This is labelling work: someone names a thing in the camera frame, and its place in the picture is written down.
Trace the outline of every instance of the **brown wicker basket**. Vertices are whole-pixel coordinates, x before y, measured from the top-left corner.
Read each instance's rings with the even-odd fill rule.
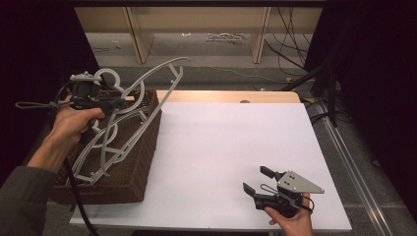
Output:
[[[116,95],[116,91],[103,91],[106,95]],[[139,97],[138,91],[132,91],[130,95]],[[140,107],[149,105],[151,114],[158,105],[156,92],[146,91]],[[102,176],[94,185],[79,185],[79,190],[84,204],[103,205],[103,204],[125,204],[141,202],[144,199],[145,189],[148,182],[150,164],[156,149],[157,134],[159,131],[161,111],[154,117],[141,138],[132,148],[126,158],[109,169],[109,177]],[[142,119],[137,116],[119,122],[117,137],[109,144],[110,148],[120,148],[127,140],[132,137],[135,131],[142,125]],[[70,163],[73,165],[85,145],[78,145],[69,156]],[[80,174],[89,176],[90,173],[100,167],[100,148],[94,148],[89,153]],[[51,199],[62,205],[74,205],[76,200],[71,185],[66,185],[67,172],[62,167],[59,172],[58,181],[52,190]]]

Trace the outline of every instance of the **gray sleeve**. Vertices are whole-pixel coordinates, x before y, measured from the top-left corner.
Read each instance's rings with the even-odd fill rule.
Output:
[[[57,175],[19,166],[0,189],[0,235],[42,235]]]

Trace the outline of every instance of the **black cable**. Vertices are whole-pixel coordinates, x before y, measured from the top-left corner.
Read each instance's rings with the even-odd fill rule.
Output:
[[[90,235],[98,236],[99,234],[95,230],[95,228],[92,226],[91,222],[89,222],[89,217],[86,214],[86,210],[84,209],[83,200],[81,199],[80,190],[78,189],[76,178],[74,177],[73,169],[71,167],[70,161],[68,158],[65,158],[64,160],[64,166],[65,170],[67,171],[68,178],[70,179],[71,187],[73,189],[74,197],[77,201],[77,206],[80,209],[81,217],[84,220],[84,223],[86,224],[86,227],[89,229]]]
[[[310,42],[310,40],[306,37],[306,34],[304,34],[304,33],[303,33],[303,36],[304,36],[304,38],[306,39],[306,41],[309,43],[309,45],[310,45],[310,44],[312,44],[312,43]]]
[[[72,82],[73,81],[67,82],[63,87],[61,87],[58,90],[58,92],[57,92],[57,94],[55,96],[55,100],[54,100],[55,103],[58,102],[59,97],[61,96],[61,93],[64,91],[64,89],[66,89],[67,86],[70,85]],[[55,117],[56,117],[56,112],[57,112],[56,109],[52,109],[52,111],[51,111],[52,114],[50,114],[49,126],[50,126],[51,129],[53,128],[53,124],[54,124]],[[81,196],[80,196],[80,190],[78,189],[78,186],[77,186],[77,183],[76,183],[76,179],[74,177],[74,173],[73,173],[73,170],[72,170],[70,161],[68,160],[67,157],[64,159],[64,167],[65,167],[65,169],[67,171],[68,178],[70,180],[71,187],[73,189],[73,193],[74,193],[74,196],[75,196],[76,201],[77,201],[77,206],[79,207],[80,214],[81,214],[81,216],[83,218],[83,221],[86,224],[86,227],[89,229],[90,235],[98,236],[99,234],[97,233],[97,231],[92,226],[92,224],[89,221],[89,218],[88,218],[88,216],[86,214],[86,210],[84,208],[84,204],[83,204],[83,201],[82,201]]]
[[[282,17],[282,14],[281,14],[281,12],[280,12],[280,10],[279,10],[279,7],[277,7],[277,10],[278,10],[278,13],[279,13],[279,16],[281,17],[281,19],[282,19],[282,22],[284,23],[284,26],[285,26],[285,29],[286,29],[286,33],[285,33],[285,37],[284,37],[284,39],[283,39],[283,41],[282,41],[282,43],[280,43],[280,48],[279,48],[279,51],[276,51],[276,50],[272,50],[272,48],[271,48],[271,46],[269,45],[269,48],[271,48],[271,50],[273,51],[273,52],[275,52],[276,54],[278,54],[279,56],[282,56],[284,59],[286,59],[287,61],[290,61],[291,63],[293,63],[294,65],[296,65],[297,67],[299,67],[299,68],[301,68],[301,69],[303,69],[304,70],[304,66],[300,66],[299,64],[297,64],[297,63],[295,63],[295,62],[293,62],[292,60],[289,60],[289,58],[287,58],[287,57],[285,57],[285,56],[283,56],[282,54],[281,54],[281,51],[282,51],[282,47],[284,46],[284,45],[286,45],[285,44],[285,39],[286,39],[286,37],[289,35],[290,37],[291,37],[291,39],[292,39],[292,41],[294,42],[294,44],[295,44],[295,48],[294,49],[296,49],[297,50],[297,54],[298,54],[298,56],[299,56],[299,58],[300,58],[300,60],[301,60],[301,62],[302,63],[304,63],[304,61],[305,61],[305,59],[304,59],[304,56],[302,55],[302,53],[301,53],[301,49],[298,47],[298,44],[297,44],[297,41],[295,40],[295,33],[294,33],[294,27],[293,27],[293,24],[292,24],[292,8],[290,8],[290,21],[289,21],[289,23],[288,23],[288,25],[287,25],[287,23],[286,23],[286,21],[284,20],[284,18]],[[285,73],[285,74],[287,74],[287,75],[290,75],[290,76],[302,76],[302,75],[294,75],[294,74],[291,74],[291,73],[287,73],[287,72],[285,72],[282,68],[281,68],[281,65],[280,65],[280,57],[278,56],[278,67],[279,67],[279,70],[280,71],[282,71],[283,73]]]
[[[337,110],[337,111],[334,111],[334,114],[336,115],[336,114],[346,114],[347,112],[346,111],[343,111],[343,110]],[[312,125],[314,125],[318,120],[320,120],[321,118],[325,118],[325,117],[327,117],[327,116],[329,116],[329,113],[328,112],[325,112],[325,113],[321,113],[321,114],[318,114],[318,115],[314,115],[314,116],[312,116],[312,117],[310,117],[310,120],[311,120],[311,122],[312,122]]]
[[[290,7],[289,8],[288,30],[289,30],[289,28],[291,28],[291,30],[292,30],[292,36],[291,36],[291,32],[289,34],[291,36],[292,41],[294,42],[295,47],[297,48],[298,56],[300,57],[300,60],[304,65],[306,59],[304,58],[304,55],[301,53],[301,50],[300,50],[300,48],[298,47],[298,44],[297,44],[297,40],[295,39],[294,24],[292,23],[292,14],[293,14],[293,12],[294,12],[294,8]]]
[[[309,200],[312,203],[311,213],[313,213],[313,210],[314,210],[314,207],[315,207],[315,204],[314,204],[313,200],[310,199],[310,198],[304,197],[304,196],[303,196],[303,198]]]
[[[293,47],[293,46],[287,45],[287,44],[285,44],[285,43],[283,43],[283,42],[279,41],[279,39],[278,39],[278,38],[276,38],[275,33],[273,33],[272,35],[273,35],[273,38],[275,38],[275,40],[276,40],[279,44],[281,44],[282,46],[284,46],[284,47],[288,47],[288,48],[291,48],[291,49],[294,49],[294,50],[300,50],[300,51],[303,51],[303,52],[307,52],[307,50],[304,50],[304,49],[301,49],[301,48],[296,48],[296,47]]]
[[[292,63],[294,66],[297,66],[300,69],[303,69],[303,66],[299,65],[298,63],[294,62],[293,60],[289,59],[288,57],[286,57],[285,55],[283,55],[282,53],[278,52],[275,48],[273,48],[266,40],[265,43],[267,44],[267,46],[270,48],[271,51],[273,51],[274,53],[278,54],[280,57],[283,57],[285,60],[287,60],[288,62]]]

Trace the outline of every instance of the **human hand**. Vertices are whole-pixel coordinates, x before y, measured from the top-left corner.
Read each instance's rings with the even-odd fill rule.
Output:
[[[310,205],[310,194],[303,194],[303,205]],[[272,218],[270,225],[278,223],[286,236],[308,236],[313,235],[313,226],[311,214],[303,209],[299,209],[298,213],[291,218],[282,216],[277,210],[271,207],[265,207],[265,212]]]
[[[80,141],[89,123],[104,118],[100,108],[75,110],[69,105],[59,108],[52,131],[30,159],[28,166],[58,173],[64,158]]]
[[[93,124],[97,118],[104,118],[100,108],[75,110],[69,105],[62,106],[57,112],[49,136],[71,149],[80,141],[82,133],[89,129],[89,123]]]

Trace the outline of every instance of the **white paper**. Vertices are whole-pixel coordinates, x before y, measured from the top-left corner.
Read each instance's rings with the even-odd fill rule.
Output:
[[[350,223],[303,104],[167,102],[138,204],[86,206],[96,225],[134,228],[271,231],[243,182],[264,193],[275,181],[260,166],[292,170],[325,189],[312,195],[313,227],[348,231]],[[78,211],[71,223],[83,223]]]

